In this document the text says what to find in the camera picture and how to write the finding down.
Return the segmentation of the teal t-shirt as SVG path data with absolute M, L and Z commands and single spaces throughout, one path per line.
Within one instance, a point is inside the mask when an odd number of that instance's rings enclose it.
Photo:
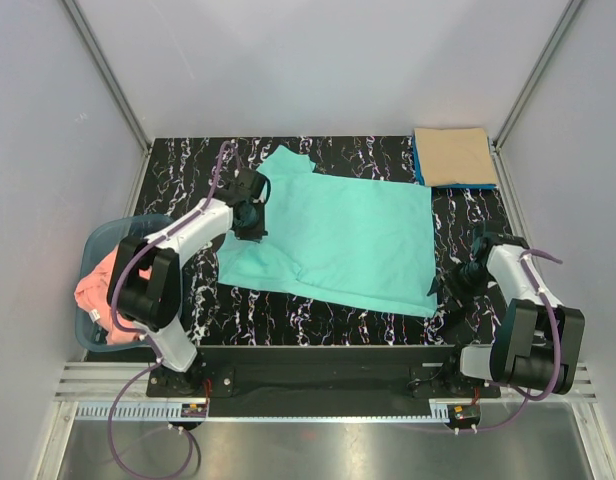
M 272 193 L 260 242 L 228 233 L 218 281 L 355 309 L 431 317 L 437 300 L 431 189 L 316 172 L 278 148 L 258 167 Z

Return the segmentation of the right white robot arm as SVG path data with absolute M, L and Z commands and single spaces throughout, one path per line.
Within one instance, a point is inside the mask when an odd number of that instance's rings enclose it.
M 465 311 L 491 284 L 506 302 L 493 342 L 458 345 L 442 366 L 440 379 L 451 395 L 486 385 L 507 386 L 531 401 L 570 392 L 585 317 L 550 291 L 534 266 L 536 258 L 555 259 L 483 222 L 473 229 L 469 259 L 433 278 L 429 293 L 452 313 Z

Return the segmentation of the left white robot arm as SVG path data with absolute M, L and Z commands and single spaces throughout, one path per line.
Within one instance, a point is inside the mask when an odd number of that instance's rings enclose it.
M 113 324 L 146 340 L 170 369 L 169 384 L 184 396 L 203 386 L 193 365 L 197 349 L 181 325 L 182 268 L 204 246 L 228 233 L 259 242 L 266 235 L 271 182 L 245 168 L 227 187 L 211 192 L 171 225 L 145 237 L 129 235 L 118 247 L 107 293 Z

